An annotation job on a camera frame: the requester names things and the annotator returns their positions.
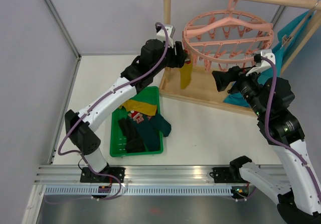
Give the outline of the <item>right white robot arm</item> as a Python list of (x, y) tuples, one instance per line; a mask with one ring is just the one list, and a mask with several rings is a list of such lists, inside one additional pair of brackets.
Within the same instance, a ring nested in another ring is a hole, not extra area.
[(268, 196), (286, 223), (320, 223), (320, 183), (308, 165), (303, 129), (288, 110), (294, 100), (289, 82), (271, 77), (260, 84), (258, 74), (248, 71), (232, 67), (227, 72), (213, 71), (212, 76), (218, 91), (233, 83), (230, 92), (245, 98), (257, 116), (260, 133), (279, 157), (289, 184), (281, 184), (246, 156), (230, 162), (229, 176), (253, 184)]

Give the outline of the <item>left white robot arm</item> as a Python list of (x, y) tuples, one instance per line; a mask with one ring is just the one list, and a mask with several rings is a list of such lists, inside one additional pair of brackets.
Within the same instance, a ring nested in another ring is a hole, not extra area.
[(109, 165), (101, 153), (101, 140), (95, 131), (122, 103), (149, 86), (161, 70), (166, 67), (181, 68), (186, 59), (182, 42), (176, 41), (170, 46), (165, 41), (150, 39), (106, 93), (77, 112), (70, 109), (65, 113), (64, 139), (76, 146), (76, 153), (88, 164), (96, 181), (108, 179)]

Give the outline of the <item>pink round clip hanger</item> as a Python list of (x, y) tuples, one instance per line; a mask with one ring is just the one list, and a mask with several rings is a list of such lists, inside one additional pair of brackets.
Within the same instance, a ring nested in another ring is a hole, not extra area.
[(273, 24), (248, 12), (236, 10), (238, 0), (229, 0), (225, 10), (205, 12), (190, 20), (183, 30), (183, 45), (193, 63), (203, 62), (227, 71), (233, 66), (254, 66), (253, 54), (270, 48)]

